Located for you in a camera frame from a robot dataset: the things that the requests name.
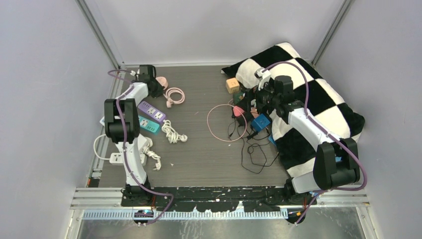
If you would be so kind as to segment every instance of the yellow wooden block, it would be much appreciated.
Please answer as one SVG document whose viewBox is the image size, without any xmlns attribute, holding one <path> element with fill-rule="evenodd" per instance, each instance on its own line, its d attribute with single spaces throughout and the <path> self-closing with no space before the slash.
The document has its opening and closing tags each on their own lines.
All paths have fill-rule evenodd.
<svg viewBox="0 0 422 239">
<path fill-rule="evenodd" d="M 239 82 L 236 80 L 236 78 L 231 78 L 225 81 L 225 87 L 227 88 L 227 91 L 229 94 L 236 93 L 240 90 Z"/>
</svg>

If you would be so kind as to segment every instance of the wood grain surface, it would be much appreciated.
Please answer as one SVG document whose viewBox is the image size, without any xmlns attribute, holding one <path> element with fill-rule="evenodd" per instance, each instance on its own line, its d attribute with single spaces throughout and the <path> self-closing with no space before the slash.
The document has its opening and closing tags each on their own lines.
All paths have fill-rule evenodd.
<svg viewBox="0 0 422 239">
<path fill-rule="evenodd" d="M 208 130 L 207 114 L 216 105 L 227 104 L 231 95 L 225 88 L 227 76 L 220 73 L 222 66 L 189 66 L 189 67 L 159 67 L 157 76 L 164 76 L 169 81 L 170 87 L 181 88 L 186 95 L 185 102 L 181 105 L 166 108 L 166 99 L 146 98 L 146 101 L 167 115 L 173 128 L 188 136 L 187 142 L 170 144 L 163 132 L 153 135 L 141 130 L 141 134 L 150 137 L 154 145 L 151 150 L 161 156 L 162 167 L 160 171 L 153 171 L 155 160 L 148 159 L 145 171 L 151 186 L 177 187 L 177 186 L 258 186 L 258 185 L 284 185 L 288 175 L 277 158 L 271 167 L 266 167 L 260 174 L 248 172 L 241 167 L 241 149 L 243 142 L 222 142 L 214 138 Z M 224 106 L 215 109 L 210 114 L 210 127 L 214 134 L 220 138 L 227 138 L 227 127 L 233 122 L 231 107 Z M 266 136 L 260 132 L 256 138 Z M 238 137 L 235 132 L 232 139 Z M 268 139 L 258 141 L 267 144 Z M 259 171 L 261 167 L 251 164 L 249 154 L 246 152 L 248 144 L 243 149 L 244 166 Z M 262 146 L 268 163 L 277 155 L 273 144 Z M 107 149 L 107 157 L 117 148 L 111 143 Z M 264 155 L 259 148 L 254 149 L 252 158 L 255 163 L 263 164 Z M 123 187 L 125 172 L 123 166 L 114 166 L 104 163 L 100 187 Z"/>
</svg>

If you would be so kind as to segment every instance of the black and white checkered cushion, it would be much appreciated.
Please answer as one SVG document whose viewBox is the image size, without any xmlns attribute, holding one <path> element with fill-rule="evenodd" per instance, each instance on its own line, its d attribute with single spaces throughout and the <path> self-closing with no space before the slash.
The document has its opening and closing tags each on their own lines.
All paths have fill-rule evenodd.
<svg viewBox="0 0 422 239">
<path fill-rule="evenodd" d="M 246 88 L 258 85 L 254 72 L 260 67 L 288 61 L 300 67 L 309 83 L 308 109 L 331 132 L 343 138 L 352 137 L 358 141 L 365 119 L 352 111 L 344 99 L 325 81 L 318 72 L 300 58 L 289 43 L 275 45 L 251 58 L 222 70 L 229 77 L 236 77 Z M 288 64 L 280 64 L 270 70 L 274 79 L 280 75 L 290 76 L 296 99 L 305 102 L 305 82 L 300 72 Z M 280 161 L 292 177 L 311 172 L 314 167 L 315 151 L 306 139 L 290 125 L 287 125 L 273 111 L 270 114 L 273 138 L 280 152 Z"/>
</svg>

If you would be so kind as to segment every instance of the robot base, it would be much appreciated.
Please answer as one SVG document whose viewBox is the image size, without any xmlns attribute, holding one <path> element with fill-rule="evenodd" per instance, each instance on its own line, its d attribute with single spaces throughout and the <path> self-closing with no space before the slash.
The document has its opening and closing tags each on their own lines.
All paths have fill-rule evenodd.
<svg viewBox="0 0 422 239">
<path fill-rule="evenodd" d="M 151 189 L 148 178 L 143 184 L 147 189 Z M 152 194 L 146 192 L 139 186 L 126 184 L 125 188 L 121 190 L 121 206 L 122 207 L 141 207 L 151 203 Z"/>
</svg>

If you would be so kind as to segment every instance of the white panel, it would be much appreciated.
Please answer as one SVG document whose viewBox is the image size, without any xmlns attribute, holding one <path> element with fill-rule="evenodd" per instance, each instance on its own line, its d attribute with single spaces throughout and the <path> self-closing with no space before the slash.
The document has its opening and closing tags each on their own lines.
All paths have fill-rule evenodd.
<svg viewBox="0 0 422 239">
<path fill-rule="evenodd" d="M 366 118 L 359 156 L 380 238 L 422 234 L 422 2 L 356 1 L 318 70 Z"/>
<path fill-rule="evenodd" d="M 288 41 L 312 60 L 341 0 L 88 0 L 125 64 L 237 62 Z"/>
<path fill-rule="evenodd" d="M 0 9 L 0 238 L 64 238 L 112 66 L 75 1 Z"/>
</svg>

